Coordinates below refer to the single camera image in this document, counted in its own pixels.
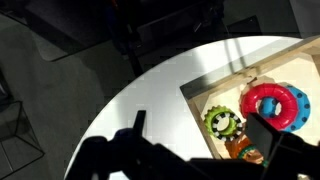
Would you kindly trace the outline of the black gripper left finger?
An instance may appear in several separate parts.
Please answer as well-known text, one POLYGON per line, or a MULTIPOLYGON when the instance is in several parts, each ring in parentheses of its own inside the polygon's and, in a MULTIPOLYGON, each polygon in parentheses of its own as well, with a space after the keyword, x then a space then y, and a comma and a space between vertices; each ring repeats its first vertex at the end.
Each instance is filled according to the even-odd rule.
POLYGON ((133 125, 133 133, 135 136, 141 136, 143 133, 144 123, 146 118, 146 111, 145 110, 139 110, 137 112, 135 122, 133 125))

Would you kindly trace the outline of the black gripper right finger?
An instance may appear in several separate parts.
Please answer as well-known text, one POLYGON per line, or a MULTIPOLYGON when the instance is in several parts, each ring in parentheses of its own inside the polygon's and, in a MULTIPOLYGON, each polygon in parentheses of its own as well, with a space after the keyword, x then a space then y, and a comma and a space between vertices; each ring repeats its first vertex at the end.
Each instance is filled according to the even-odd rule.
POLYGON ((245 134, 266 160, 280 156, 282 134, 257 113, 249 113, 245 134))

